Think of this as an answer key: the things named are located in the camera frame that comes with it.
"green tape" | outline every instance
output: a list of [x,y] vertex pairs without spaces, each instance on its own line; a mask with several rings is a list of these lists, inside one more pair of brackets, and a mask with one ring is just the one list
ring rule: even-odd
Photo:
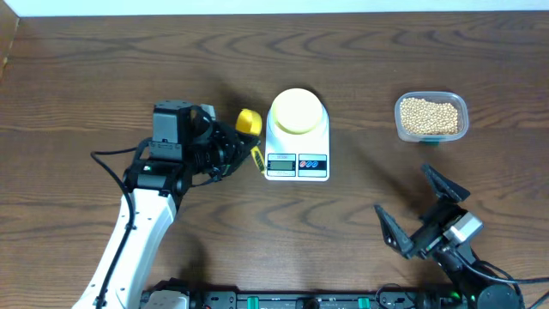
[[256,296],[248,297],[248,309],[259,309],[259,298]]
[[359,298],[359,309],[370,309],[370,299],[366,297]]

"scale control panel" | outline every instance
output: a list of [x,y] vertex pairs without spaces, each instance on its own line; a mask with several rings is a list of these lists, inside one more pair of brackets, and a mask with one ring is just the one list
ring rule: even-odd
[[328,168],[326,154],[268,154],[267,157],[267,176],[269,177],[322,181],[329,176]]

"silver metal part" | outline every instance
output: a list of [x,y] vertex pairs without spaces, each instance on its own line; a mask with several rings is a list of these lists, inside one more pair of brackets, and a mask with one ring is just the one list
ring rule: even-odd
[[189,296],[177,291],[156,291],[143,309],[189,309]]
[[209,106],[208,104],[201,104],[200,107],[209,114],[209,117],[211,117],[212,120],[215,120],[215,109],[213,106]]
[[482,227],[482,221],[472,213],[467,212],[444,232],[444,237],[459,245],[473,237]]

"container of beans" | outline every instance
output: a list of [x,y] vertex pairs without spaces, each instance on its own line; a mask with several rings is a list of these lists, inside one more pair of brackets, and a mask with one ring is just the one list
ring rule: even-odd
[[450,142],[469,128],[465,101],[457,94],[418,91],[404,94],[395,105],[398,137],[406,142]]

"bowl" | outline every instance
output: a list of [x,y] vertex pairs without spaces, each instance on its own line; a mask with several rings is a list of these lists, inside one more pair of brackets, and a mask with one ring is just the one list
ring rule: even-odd
[[[407,98],[425,99],[443,104],[450,103],[457,110],[457,133],[451,135],[421,135],[407,131],[402,124],[401,104]],[[416,91],[404,94],[395,104],[395,121],[398,137],[405,142],[451,142],[462,138],[469,129],[467,105],[461,96],[443,91]]]

